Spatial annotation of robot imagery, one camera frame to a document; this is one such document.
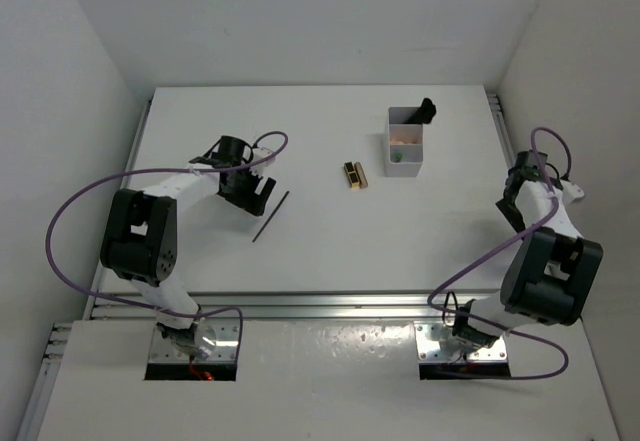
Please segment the white three-compartment organizer box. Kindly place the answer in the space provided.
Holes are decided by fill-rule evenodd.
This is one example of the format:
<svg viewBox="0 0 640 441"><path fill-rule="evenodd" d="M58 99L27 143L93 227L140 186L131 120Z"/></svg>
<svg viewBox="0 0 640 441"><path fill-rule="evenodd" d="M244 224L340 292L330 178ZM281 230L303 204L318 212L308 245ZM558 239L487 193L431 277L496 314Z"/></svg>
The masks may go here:
<svg viewBox="0 0 640 441"><path fill-rule="evenodd" d="M415 112L418 107L390 107L386 123L383 147L385 175L388 177L417 177L423 165L423 125L404 125L403 121ZM392 136L420 137L420 145L391 145ZM394 154L401 152L403 160L394 161Z"/></svg>

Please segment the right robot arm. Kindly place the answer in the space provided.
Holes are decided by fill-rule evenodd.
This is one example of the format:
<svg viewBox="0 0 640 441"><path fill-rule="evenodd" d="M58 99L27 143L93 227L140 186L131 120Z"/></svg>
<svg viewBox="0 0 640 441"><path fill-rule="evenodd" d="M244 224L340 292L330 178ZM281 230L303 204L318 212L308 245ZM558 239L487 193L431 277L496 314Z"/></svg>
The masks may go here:
<svg viewBox="0 0 640 441"><path fill-rule="evenodd" d="M508 330L534 323L571 326L581 316L603 248L583 237L566 210L584 191L566 178L552 179L549 191L546 165L546 154L522 151L508 171L496 206L517 233L548 215L554 200L558 210L524 237L500 290L466 303L462 311L471 317L455 316L452 335L464 345L490 347Z"/></svg>

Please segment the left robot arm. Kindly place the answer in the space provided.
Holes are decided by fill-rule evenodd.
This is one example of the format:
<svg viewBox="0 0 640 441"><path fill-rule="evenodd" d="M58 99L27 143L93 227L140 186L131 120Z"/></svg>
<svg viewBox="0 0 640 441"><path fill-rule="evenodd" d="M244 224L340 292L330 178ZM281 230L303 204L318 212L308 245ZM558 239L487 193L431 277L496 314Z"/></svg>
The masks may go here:
<svg viewBox="0 0 640 441"><path fill-rule="evenodd" d="M141 190L122 188L112 199L100 261L159 311L160 334L182 352L197 356L215 342L174 273L179 217L211 196L262 216L276 185L264 170L274 161L275 152L258 142L223 136L187 168Z"/></svg>

